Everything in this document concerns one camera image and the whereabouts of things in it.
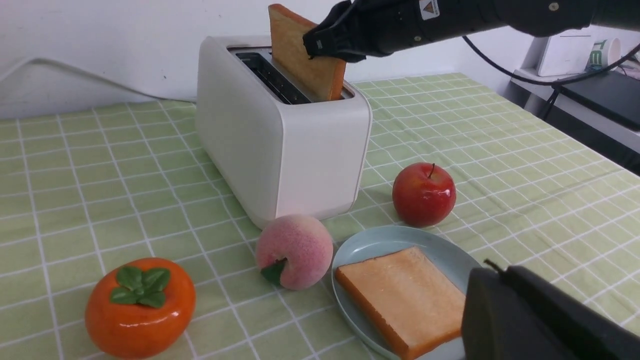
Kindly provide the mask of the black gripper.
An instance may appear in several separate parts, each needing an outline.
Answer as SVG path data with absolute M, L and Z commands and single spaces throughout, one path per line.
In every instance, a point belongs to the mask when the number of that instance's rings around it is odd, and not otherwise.
M 436 42 L 428 29 L 451 13 L 449 0 L 342 0 L 302 35 L 310 59 L 357 63 Z

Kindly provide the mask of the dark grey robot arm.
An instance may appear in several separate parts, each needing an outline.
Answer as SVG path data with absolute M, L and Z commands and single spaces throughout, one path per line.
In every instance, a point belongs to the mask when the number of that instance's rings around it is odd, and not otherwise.
M 511 27 L 533 37 L 604 25 L 639 30 L 637 0 L 344 0 L 302 36 L 311 59 L 357 63 Z M 639 337 L 523 266 L 470 272 L 467 360 L 637 360 Z

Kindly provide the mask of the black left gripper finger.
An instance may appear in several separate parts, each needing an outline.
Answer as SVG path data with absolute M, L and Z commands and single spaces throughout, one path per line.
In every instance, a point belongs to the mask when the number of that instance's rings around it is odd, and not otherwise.
M 461 337 L 467 360 L 637 360 L 634 333 L 529 269 L 485 260 L 468 278 Z

